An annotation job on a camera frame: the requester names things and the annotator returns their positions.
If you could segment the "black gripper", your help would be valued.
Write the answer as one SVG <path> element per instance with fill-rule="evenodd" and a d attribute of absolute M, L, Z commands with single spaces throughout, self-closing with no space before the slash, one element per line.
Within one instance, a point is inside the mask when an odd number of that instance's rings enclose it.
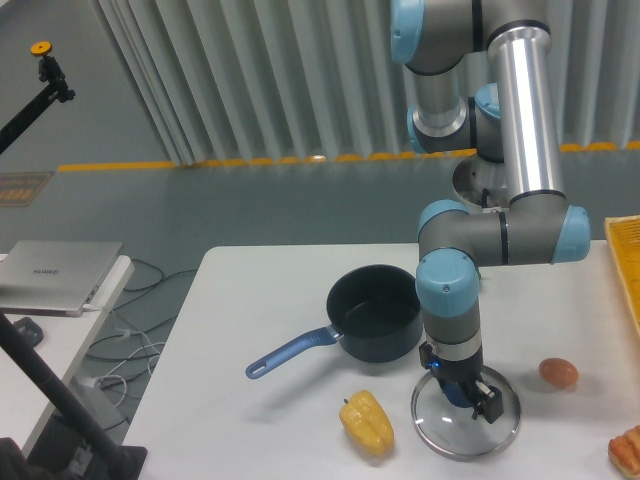
<path fill-rule="evenodd" d="M 432 346 L 424 342 L 419 347 L 420 362 L 424 369 L 425 386 L 441 390 L 448 400 L 470 400 L 473 419 L 483 417 L 493 424 L 503 415 L 502 392 L 482 380 L 483 348 L 463 360 L 446 360 L 437 356 Z"/>

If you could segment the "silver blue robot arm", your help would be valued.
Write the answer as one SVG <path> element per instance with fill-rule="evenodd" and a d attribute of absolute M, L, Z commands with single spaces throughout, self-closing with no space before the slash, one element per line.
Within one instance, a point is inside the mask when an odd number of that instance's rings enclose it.
<path fill-rule="evenodd" d="M 591 229 L 586 211 L 563 192 L 549 89 L 551 32 L 541 1 L 395 1 L 391 54 L 422 76 L 450 72 L 466 55 L 486 52 L 497 106 L 458 98 L 407 114 L 419 153 L 473 148 L 504 163 L 508 206 L 473 214 L 457 201 L 428 205 L 418 224 L 415 290 L 426 340 L 422 366 L 449 402 L 496 421 L 501 390 L 483 379 L 479 271 L 484 266 L 554 264 L 584 259 Z"/>

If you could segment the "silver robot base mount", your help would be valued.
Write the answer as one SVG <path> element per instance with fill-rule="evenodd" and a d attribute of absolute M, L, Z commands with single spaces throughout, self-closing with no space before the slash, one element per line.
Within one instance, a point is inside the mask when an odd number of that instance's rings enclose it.
<path fill-rule="evenodd" d="M 457 197 L 472 212 L 509 208 L 506 169 L 502 162 L 490 162 L 477 154 L 471 155 L 457 165 L 452 183 Z"/>

